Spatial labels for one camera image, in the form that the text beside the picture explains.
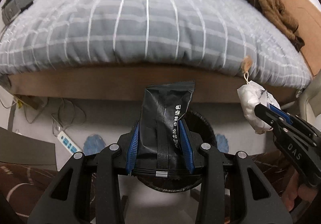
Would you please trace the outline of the person right hand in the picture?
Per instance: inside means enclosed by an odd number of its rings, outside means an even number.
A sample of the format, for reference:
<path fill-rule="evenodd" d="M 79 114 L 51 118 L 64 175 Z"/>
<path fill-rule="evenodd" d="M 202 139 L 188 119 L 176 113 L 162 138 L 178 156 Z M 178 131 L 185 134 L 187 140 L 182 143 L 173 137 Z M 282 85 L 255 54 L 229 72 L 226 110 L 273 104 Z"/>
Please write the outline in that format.
<path fill-rule="evenodd" d="M 299 173 L 295 170 L 290 182 L 281 196 L 282 202 L 290 212 L 295 205 L 295 199 L 301 198 L 303 201 L 312 202 L 318 193 L 317 188 L 309 188 L 305 184 L 299 184 Z"/>

